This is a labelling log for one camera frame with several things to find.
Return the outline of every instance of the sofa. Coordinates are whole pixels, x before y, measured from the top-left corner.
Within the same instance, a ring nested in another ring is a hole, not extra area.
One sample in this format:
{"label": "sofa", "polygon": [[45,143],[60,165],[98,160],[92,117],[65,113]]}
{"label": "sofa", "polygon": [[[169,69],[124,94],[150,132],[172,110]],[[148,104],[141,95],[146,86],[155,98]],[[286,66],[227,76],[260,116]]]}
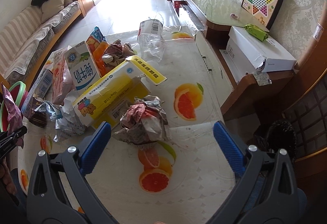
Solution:
{"label": "sofa", "polygon": [[78,0],[70,2],[43,23],[43,9],[29,6],[0,32],[0,82],[7,88],[22,81],[29,90],[51,48],[79,15],[84,16]]}

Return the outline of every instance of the white shoebox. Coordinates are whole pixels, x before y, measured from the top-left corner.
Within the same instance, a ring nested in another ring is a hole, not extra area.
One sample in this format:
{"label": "white shoebox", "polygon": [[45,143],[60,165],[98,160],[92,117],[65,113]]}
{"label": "white shoebox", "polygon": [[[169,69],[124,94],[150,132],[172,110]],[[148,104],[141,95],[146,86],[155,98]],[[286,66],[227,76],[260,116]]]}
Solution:
{"label": "white shoebox", "polygon": [[272,37],[263,42],[239,27],[231,27],[226,51],[241,77],[255,71],[292,70],[296,59]]}

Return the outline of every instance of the tile floor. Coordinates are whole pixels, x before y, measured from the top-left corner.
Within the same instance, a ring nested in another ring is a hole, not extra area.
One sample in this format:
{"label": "tile floor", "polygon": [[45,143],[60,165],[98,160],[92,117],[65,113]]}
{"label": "tile floor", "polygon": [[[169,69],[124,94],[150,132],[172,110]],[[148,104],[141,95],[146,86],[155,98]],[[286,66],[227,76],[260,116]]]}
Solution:
{"label": "tile floor", "polygon": [[101,0],[84,19],[79,18],[61,36],[56,49],[87,40],[95,26],[104,35],[138,30],[140,22],[160,14],[164,26],[180,25],[167,0]]}

